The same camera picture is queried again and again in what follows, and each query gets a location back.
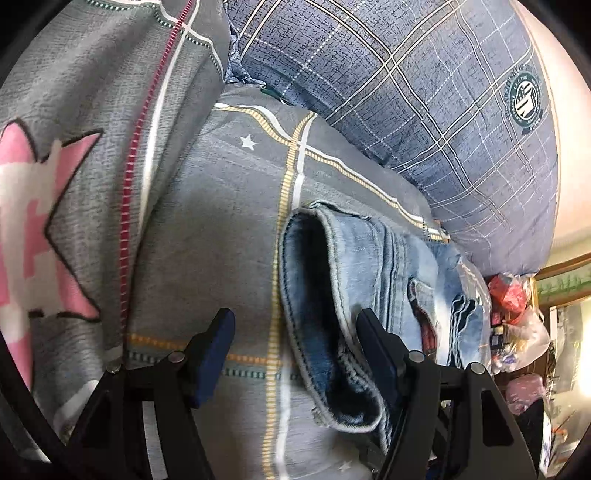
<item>blue plaid fabric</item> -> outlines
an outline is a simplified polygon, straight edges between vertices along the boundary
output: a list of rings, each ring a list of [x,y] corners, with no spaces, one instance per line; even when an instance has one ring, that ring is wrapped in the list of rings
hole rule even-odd
[[[235,63],[416,185],[484,275],[545,264],[556,139],[540,63],[509,2],[226,7]]]

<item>pink star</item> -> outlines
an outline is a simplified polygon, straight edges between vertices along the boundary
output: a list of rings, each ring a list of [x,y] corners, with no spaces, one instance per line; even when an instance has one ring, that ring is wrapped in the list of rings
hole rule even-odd
[[[0,330],[31,386],[29,315],[98,320],[99,311],[46,236],[48,219],[100,133],[63,147],[56,140],[47,159],[19,122],[0,136]]]

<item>white star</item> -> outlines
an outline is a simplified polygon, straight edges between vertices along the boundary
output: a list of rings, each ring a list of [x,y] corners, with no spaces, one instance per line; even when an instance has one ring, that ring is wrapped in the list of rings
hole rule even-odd
[[[240,137],[240,140],[242,140],[242,148],[250,148],[252,151],[254,151],[253,147],[255,145],[258,145],[257,143],[251,140],[250,134],[245,137]]]
[[[349,470],[351,468],[351,461],[348,462],[343,462],[343,464],[339,467],[338,470],[340,470],[341,473],[343,473],[345,470]]]

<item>beige wall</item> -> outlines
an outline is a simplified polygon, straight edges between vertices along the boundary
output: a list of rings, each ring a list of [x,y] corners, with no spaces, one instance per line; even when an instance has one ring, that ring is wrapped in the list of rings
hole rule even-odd
[[[537,47],[554,103],[560,195],[549,265],[591,252],[591,91],[552,33],[516,9]]]

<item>plastic bag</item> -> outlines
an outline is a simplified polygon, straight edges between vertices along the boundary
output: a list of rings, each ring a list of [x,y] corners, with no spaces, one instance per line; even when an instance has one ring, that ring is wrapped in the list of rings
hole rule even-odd
[[[494,374],[527,367],[541,357],[550,346],[548,330],[532,307],[528,307],[519,315],[513,325],[505,325],[504,340],[503,349],[492,359]]]
[[[499,306],[513,314],[521,314],[527,305],[527,292],[516,277],[510,275],[497,275],[488,284],[491,297]]]

